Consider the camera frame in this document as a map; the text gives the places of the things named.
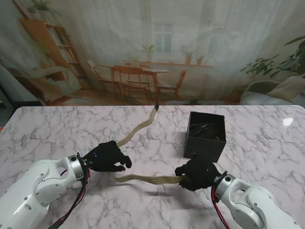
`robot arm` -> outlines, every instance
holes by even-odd
[[[230,210],[233,219],[243,229],[301,229],[276,204],[274,196],[265,188],[251,186],[230,174],[224,174],[217,181],[215,195]],[[232,194],[244,191],[236,202]]]
[[[97,172],[117,172],[125,170],[123,165],[130,168],[132,162],[114,141],[99,144],[84,157],[77,154],[60,160],[35,162],[0,197],[0,228],[38,228],[48,213],[50,203],[59,198],[67,186],[82,180],[84,187],[89,168]],[[59,167],[67,170],[65,178],[59,174]]]
[[[275,204],[274,196],[267,189],[249,185],[226,172],[221,175],[203,155],[194,155],[185,165],[176,168],[175,173],[188,177],[179,183],[188,190],[213,187],[216,199],[229,208],[233,219],[243,229],[301,229]],[[244,193],[234,201],[232,195],[238,190]]]
[[[73,155],[34,163],[0,198],[1,227],[37,228],[46,216],[50,203],[59,198],[67,186],[83,178],[80,160],[79,155]],[[67,170],[66,178],[61,178],[59,167]]]

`beige braided tube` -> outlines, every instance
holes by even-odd
[[[141,124],[137,125],[131,132],[128,134],[123,140],[119,141],[117,143],[118,147],[121,147],[128,143],[132,137],[137,133],[139,130],[143,129],[144,127],[149,126],[151,123],[153,123],[154,116],[157,113],[158,108],[155,106],[151,112],[151,116],[149,119],[147,119],[145,122],[142,122]],[[153,185],[162,185],[162,184],[178,184],[180,183],[185,176],[176,177],[176,176],[160,176],[160,177],[146,177],[146,176],[139,176],[135,174],[130,174],[122,177],[115,177],[113,175],[113,178],[116,182],[126,182],[129,180],[141,180],[144,182],[151,183]]]

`black cardboard box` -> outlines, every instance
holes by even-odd
[[[210,140],[198,137],[189,137],[190,125],[197,123],[214,123],[218,125],[217,137],[219,140]],[[191,111],[189,124],[186,130],[184,157],[192,158],[193,155],[205,155],[212,162],[217,162],[226,144],[224,116],[218,114],[200,113]]]

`window frame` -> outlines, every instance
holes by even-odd
[[[209,34],[209,37],[208,37],[207,49],[206,49],[206,50],[209,49],[209,45],[210,45],[210,42],[211,42],[211,40],[212,40],[213,37],[219,37],[219,39],[218,39],[218,42],[217,42],[217,45],[216,45],[215,53],[214,53],[214,54],[209,54],[209,53],[207,53],[207,51],[206,51],[206,54],[205,54],[205,55],[206,55],[207,57],[217,57],[217,56],[218,56],[218,50],[219,50],[219,47],[220,47],[220,43],[221,43],[221,40],[222,40],[222,38],[223,38],[223,34],[224,34],[225,27],[224,27],[224,26],[217,25],[217,24],[211,25],[211,27],[212,27],[212,30],[211,30],[211,32],[210,32],[210,34]],[[222,31],[221,31],[221,33],[220,33],[219,35],[214,35],[214,34],[213,34],[213,30],[215,30],[215,29],[217,29],[217,28],[222,28]]]
[[[156,24],[162,24],[162,31],[156,31],[155,30],[155,25]],[[166,24],[170,24],[172,25],[172,31],[171,32],[165,32],[164,31],[164,25]],[[173,51],[173,35],[174,35],[174,23],[172,22],[159,22],[159,21],[155,21],[152,24],[152,41],[153,44],[156,46],[156,40],[155,40],[155,35],[159,34],[162,35],[162,52],[159,52],[156,50],[157,53],[165,53],[165,54],[170,54]],[[164,35],[171,35],[172,36],[172,40],[171,40],[171,52],[164,52]]]

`wooden chair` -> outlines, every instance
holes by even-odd
[[[130,66],[118,66],[115,65],[114,67],[115,71],[119,72],[120,75],[120,87],[122,87],[123,94],[125,96],[125,99],[127,100],[126,96],[126,90],[129,90],[129,97],[130,97],[130,89],[136,89],[136,90],[141,90],[141,92],[145,93],[145,98],[147,100],[147,103],[149,105],[149,100],[148,100],[148,95],[147,95],[147,90],[148,90],[148,85],[146,83],[142,83],[141,81],[141,74],[143,74],[143,69],[142,68],[136,68],[136,67],[130,67]],[[138,75],[139,81],[133,83],[132,81],[130,82],[123,82],[122,81],[122,74],[127,74],[127,75]]]
[[[175,95],[176,95],[176,99],[179,100],[179,92],[178,89],[181,87],[182,81],[184,79],[184,76],[186,74],[186,70],[181,70],[179,75],[180,78],[178,80],[178,83],[176,86],[170,86],[170,85],[158,85],[158,94],[160,94],[161,90],[173,90]]]
[[[125,66],[131,66],[131,64],[130,63],[125,63]],[[140,68],[150,68],[150,66],[143,65],[143,64],[140,64],[139,66],[140,66]],[[151,87],[150,87],[151,82],[149,82],[149,80],[148,80],[148,75],[146,75],[146,80],[147,81],[142,81],[141,83],[147,84],[149,95],[151,97],[151,100],[153,101],[153,96],[152,96]],[[130,80],[130,75],[128,75],[128,80],[126,80],[126,82],[128,82],[128,83],[139,83],[138,81]]]
[[[88,64],[88,66],[90,68],[90,71],[91,71],[92,75],[100,82],[101,93],[102,93],[102,87],[103,87],[104,91],[107,92],[106,87],[105,87],[105,83],[111,83],[115,87],[114,88],[115,98],[117,98],[116,89],[118,89],[119,92],[122,93],[121,92],[121,88],[119,86],[119,81],[112,82],[111,80],[106,80],[106,79],[101,78],[99,76],[99,74],[97,73],[96,69],[95,69],[94,62],[91,61],[91,60],[87,60],[87,64]]]

